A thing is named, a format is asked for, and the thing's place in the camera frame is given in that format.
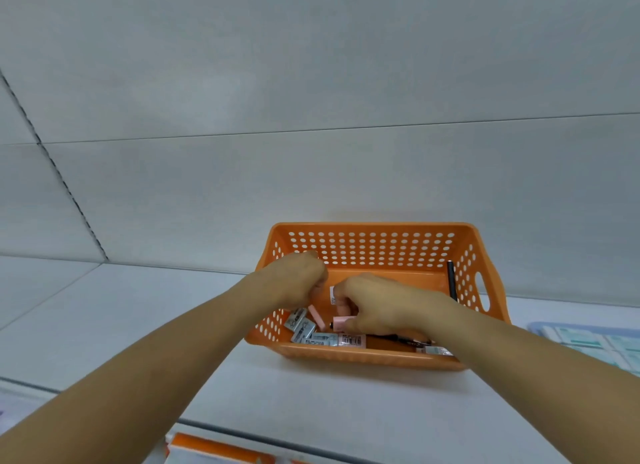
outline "panel seam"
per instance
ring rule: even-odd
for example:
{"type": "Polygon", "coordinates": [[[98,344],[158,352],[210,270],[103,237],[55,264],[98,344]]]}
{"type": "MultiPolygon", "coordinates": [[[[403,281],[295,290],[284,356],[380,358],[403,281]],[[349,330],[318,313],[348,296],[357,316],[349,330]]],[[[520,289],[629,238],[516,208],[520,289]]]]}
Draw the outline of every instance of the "panel seam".
{"type": "Polygon", "coordinates": [[[12,97],[14,105],[18,108],[18,110],[20,110],[20,113],[22,114],[22,118],[25,120],[25,122],[27,122],[27,126],[29,128],[29,131],[34,136],[34,138],[36,139],[36,144],[41,149],[41,151],[43,152],[45,157],[49,160],[49,163],[52,165],[53,170],[56,173],[56,177],[58,178],[60,183],[62,183],[62,186],[65,187],[67,195],[69,196],[71,201],[74,202],[74,204],[76,206],[76,209],[78,210],[78,213],[80,213],[80,217],[82,217],[82,220],[84,222],[85,227],[87,228],[87,230],[89,230],[89,233],[91,234],[91,238],[93,239],[94,243],[97,245],[98,249],[100,250],[100,253],[102,254],[102,257],[105,259],[105,261],[108,262],[109,258],[107,257],[107,254],[104,251],[104,249],[102,247],[102,244],[100,243],[100,240],[98,240],[98,237],[95,235],[95,232],[93,231],[91,225],[89,224],[89,220],[87,220],[86,216],[84,215],[84,212],[80,208],[80,205],[76,201],[76,198],[74,197],[73,193],[71,193],[71,190],[69,189],[69,186],[67,185],[67,182],[65,181],[64,177],[62,177],[62,173],[58,169],[55,161],[51,158],[51,154],[49,154],[49,151],[47,150],[47,148],[42,143],[42,140],[41,140],[40,136],[38,135],[38,133],[36,132],[35,127],[33,126],[33,122],[31,122],[31,119],[29,119],[29,117],[27,115],[27,112],[25,112],[22,104],[20,103],[20,100],[18,100],[18,97],[16,96],[15,92],[13,91],[13,88],[11,88],[11,85],[9,84],[9,81],[4,76],[4,72],[2,70],[0,70],[0,80],[2,81],[2,83],[4,83],[4,87],[9,92],[9,95],[12,97]]]}

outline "black marker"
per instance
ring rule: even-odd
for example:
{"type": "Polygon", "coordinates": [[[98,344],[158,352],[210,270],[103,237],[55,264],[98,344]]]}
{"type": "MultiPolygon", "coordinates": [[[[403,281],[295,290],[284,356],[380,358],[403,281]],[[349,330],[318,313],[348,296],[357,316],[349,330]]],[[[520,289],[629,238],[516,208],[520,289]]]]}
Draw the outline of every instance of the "black marker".
{"type": "Polygon", "coordinates": [[[456,268],[452,260],[447,260],[447,275],[449,277],[449,296],[455,300],[455,302],[458,302],[458,295],[456,294],[456,268]]]}

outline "pink object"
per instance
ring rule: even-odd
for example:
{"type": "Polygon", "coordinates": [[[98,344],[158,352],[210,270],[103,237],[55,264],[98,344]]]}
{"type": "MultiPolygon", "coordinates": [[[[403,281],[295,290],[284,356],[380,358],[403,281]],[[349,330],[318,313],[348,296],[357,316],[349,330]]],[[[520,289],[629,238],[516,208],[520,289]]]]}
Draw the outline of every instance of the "pink object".
{"type": "Polygon", "coordinates": [[[320,317],[320,313],[318,312],[318,309],[316,309],[313,306],[313,304],[307,307],[307,309],[309,309],[309,312],[311,313],[311,316],[314,318],[314,321],[318,325],[318,328],[320,328],[321,331],[324,331],[326,329],[326,324],[322,320],[322,317],[320,317]]]}
{"type": "Polygon", "coordinates": [[[331,329],[336,332],[344,331],[344,322],[348,319],[353,319],[354,315],[337,315],[333,318],[333,322],[331,324],[331,329]]]}

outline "basket handle hole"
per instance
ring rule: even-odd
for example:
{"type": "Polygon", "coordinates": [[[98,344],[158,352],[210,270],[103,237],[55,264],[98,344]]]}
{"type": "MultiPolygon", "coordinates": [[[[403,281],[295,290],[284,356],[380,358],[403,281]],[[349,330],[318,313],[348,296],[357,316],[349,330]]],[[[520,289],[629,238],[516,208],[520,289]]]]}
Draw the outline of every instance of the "basket handle hole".
{"type": "Polygon", "coordinates": [[[480,292],[486,291],[484,287],[484,279],[482,278],[482,274],[480,272],[476,272],[476,289],[478,290],[478,295],[480,296],[480,304],[482,305],[483,311],[489,312],[489,309],[491,309],[491,300],[489,299],[488,295],[480,292]]]}

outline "basket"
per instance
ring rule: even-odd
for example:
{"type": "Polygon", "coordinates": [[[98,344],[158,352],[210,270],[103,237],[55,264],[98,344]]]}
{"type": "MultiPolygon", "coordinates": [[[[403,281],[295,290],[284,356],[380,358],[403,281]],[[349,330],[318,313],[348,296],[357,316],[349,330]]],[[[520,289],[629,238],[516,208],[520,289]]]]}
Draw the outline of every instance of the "basket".
{"type": "MultiPolygon", "coordinates": [[[[392,278],[421,289],[449,294],[447,260],[456,267],[462,306],[510,323],[504,287],[484,249],[480,233],[466,223],[279,223],[272,227],[256,270],[292,252],[317,250],[329,279],[311,303],[328,324],[337,310],[329,287],[363,272],[392,278]],[[478,292],[484,285],[486,296],[478,292]]],[[[284,327],[287,310],[274,311],[252,329],[245,341],[266,346],[288,358],[370,363],[416,369],[459,371],[455,357],[416,353],[402,343],[368,337],[367,348],[311,346],[291,342],[284,327]]]]}

